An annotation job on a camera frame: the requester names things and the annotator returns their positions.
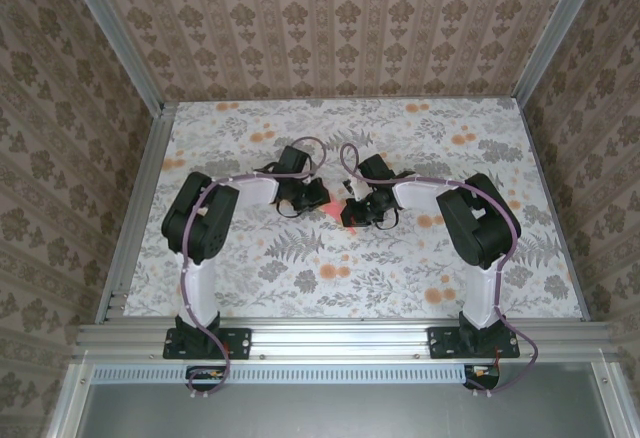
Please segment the floral patterned table cover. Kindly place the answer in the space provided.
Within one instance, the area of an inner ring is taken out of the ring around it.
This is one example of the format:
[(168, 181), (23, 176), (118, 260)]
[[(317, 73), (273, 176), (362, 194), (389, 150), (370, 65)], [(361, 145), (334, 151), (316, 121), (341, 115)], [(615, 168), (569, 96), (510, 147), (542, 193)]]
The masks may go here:
[[(124, 312), (172, 317), (182, 303), (179, 264), (161, 233), (193, 171), (244, 174), (296, 143), (325, 162), (330, 201), (347, 197), (341, 147), (380, 154), (394, 171), (466, 179), (488, 175), (522, 227), (506, 264), (509, 318), (582, 317), (563, 240), (519, 107), (511, 98), (183, 102), (178, 105)], [(215, 260), (226, 317), (444, 318), (466, 298), (466, 266), (434, 207), (388, 214), (351, 235), (319, 208), (296, 218), (274, 206), (235, 213)]]

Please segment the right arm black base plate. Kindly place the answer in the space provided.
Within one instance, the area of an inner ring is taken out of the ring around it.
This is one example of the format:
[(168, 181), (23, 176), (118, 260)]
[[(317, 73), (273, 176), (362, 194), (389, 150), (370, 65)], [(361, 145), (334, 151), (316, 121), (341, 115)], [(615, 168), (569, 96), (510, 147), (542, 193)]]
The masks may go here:
[(519, 358), (516, 335), (507, 328), (481, 331), (471, 327), (431, 327), (427, 330), (430, 357), (434, 359)]

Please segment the aluminium table side rail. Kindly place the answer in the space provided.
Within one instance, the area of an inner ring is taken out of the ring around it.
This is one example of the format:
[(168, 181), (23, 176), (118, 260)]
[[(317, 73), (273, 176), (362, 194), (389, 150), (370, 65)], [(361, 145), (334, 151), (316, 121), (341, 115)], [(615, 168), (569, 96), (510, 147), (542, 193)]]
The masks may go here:
[(177, 102), (165, 103), (161, 113), (152, 120), (96, 313), (97, 325), (123, 316), (177, 108)]

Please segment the pink cloth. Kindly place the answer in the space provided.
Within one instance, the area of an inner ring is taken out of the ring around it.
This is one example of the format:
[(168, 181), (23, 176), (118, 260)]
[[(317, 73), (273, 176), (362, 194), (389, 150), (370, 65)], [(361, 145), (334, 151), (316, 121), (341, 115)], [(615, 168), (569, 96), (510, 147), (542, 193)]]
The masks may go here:
[(356, 235), (356, 230), (353, 227), (347, 227), (342, 223), (341, 212), (344, 205), (344, 201), (330, 201), (321, 207), (321, 211), (332, 218), (341, 229), (346, 230), (351, 235)]

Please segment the grey metal sheet panel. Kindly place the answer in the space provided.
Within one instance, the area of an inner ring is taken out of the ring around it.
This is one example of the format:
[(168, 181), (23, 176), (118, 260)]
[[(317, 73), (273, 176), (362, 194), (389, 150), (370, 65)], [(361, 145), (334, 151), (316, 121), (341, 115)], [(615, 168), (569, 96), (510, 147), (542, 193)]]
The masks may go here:
[(452, 385), (97, 385), (79, 438), (613, 438), (593, 381), (534, 379), (491, 398)]

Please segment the aluminium frame post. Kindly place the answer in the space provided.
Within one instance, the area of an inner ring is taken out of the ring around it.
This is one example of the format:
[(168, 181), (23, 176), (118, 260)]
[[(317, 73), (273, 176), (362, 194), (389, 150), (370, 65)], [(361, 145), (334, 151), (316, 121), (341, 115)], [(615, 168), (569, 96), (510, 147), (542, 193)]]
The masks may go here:
[(153, 120), (162, 114), (164, 99), (147, 69), (143, 55), (136, 49), (126, 25), (118, 16), (113, 0), (84, 0), (100, 26)]
[(532, 96), (584, 2), (585, 0), (558, 1), (514, 88), (513, 97), (520, 108), (523, 108)]

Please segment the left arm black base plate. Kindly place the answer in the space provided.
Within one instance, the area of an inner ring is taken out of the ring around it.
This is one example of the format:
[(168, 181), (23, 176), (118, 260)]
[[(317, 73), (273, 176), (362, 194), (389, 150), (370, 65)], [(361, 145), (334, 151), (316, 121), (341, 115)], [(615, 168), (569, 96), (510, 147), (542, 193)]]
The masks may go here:
[[(221, 342), (230, 359), (247, 360), (252, 331), (249, 328), (219, 328), (211, 331)], [(222, 351), (199, 329), (171, 328), (167, 331), (163, 358), (168, 360), (223, 360)]]

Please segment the aluminium panel edge rail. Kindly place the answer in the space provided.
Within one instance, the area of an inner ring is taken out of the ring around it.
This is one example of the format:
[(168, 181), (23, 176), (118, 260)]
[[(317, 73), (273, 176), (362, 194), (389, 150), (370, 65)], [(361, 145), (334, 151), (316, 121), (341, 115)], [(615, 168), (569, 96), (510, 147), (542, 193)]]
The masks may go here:
[(71, 364), (46, 438), (76, 438), (94, 375), (93, 364)]
[(613, 438), (638, 438), (640, 425), (621, 365), (595, 361), (591, 367)]

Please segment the long aluminium frame rail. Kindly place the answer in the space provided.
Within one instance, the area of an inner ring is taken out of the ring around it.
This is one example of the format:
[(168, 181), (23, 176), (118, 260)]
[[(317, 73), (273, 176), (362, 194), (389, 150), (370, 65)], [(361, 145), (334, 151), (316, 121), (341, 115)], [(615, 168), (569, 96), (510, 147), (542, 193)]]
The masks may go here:
[[(455, 326), (454, 319), (228, 318), (224, 327), (252, 331), (252, 363), (426, 363), (427, 331)], [(571, 319), (515, 319), (523, 332), (519, 362), (613, 361), (616, 348), (607, 327)], [(80, 327), (72, 357), (88, 363), (162, 362), (168, 318), (129, 317)]]

